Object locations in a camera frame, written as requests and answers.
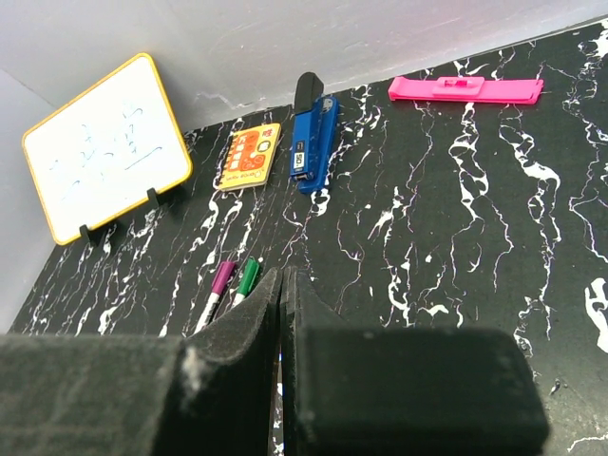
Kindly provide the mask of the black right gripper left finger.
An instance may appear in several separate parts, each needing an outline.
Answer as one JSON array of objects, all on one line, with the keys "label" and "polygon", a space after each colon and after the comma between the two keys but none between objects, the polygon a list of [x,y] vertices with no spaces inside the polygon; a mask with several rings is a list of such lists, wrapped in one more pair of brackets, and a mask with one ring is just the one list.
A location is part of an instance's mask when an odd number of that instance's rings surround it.
[{"label": "black right gripper left finger", "polygon": [[281,272],[189,336],[7,334],[5,455],[266,455]]}]

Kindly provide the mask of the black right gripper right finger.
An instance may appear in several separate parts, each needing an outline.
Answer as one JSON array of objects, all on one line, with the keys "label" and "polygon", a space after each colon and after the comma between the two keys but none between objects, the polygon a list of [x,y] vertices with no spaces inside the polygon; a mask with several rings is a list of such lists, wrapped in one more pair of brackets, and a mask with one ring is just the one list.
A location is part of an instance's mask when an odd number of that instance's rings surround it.
[{"label": "black right gripper right finger", "polygon": [[343,320],[308,275],[282,283],[288,455],[539,455],[550,425],[513,338]]}]

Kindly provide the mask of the purple marker pen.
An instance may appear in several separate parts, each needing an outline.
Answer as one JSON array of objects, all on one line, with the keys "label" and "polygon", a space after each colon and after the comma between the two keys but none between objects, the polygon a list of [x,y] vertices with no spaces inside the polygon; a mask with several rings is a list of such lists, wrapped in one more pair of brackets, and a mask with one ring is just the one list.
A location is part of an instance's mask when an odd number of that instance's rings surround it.
[{"label": "purple marker pen", "polygon": [[234,261],[222,261],[220,263],[212,282],[211,292],[195,327],[195,333],[200,332],[211,322],[220,298],[236,268],[236,265],[237,264]]}]

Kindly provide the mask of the green marker pen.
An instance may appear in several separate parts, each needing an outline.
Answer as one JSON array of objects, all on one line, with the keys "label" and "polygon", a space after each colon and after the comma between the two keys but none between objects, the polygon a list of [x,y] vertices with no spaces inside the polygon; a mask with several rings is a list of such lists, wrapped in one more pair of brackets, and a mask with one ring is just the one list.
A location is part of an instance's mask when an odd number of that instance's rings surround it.
[{"label": "green marker pen", "polygon": [[241,280],[238,284],[237,292],[231,305],[232,308],[236,307],[236,305],[242,302],[253,290],[259,270],[259,262],[255,258],[249,257],[245,263]]}]

